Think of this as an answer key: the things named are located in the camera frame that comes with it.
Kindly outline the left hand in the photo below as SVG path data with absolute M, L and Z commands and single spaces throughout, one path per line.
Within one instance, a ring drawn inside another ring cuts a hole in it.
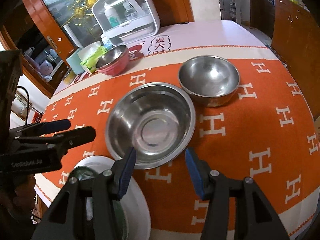
M 35 184 L 33 174 L 1 174 L 1 223 L 7 226 L 29 224 L 35 207 Z

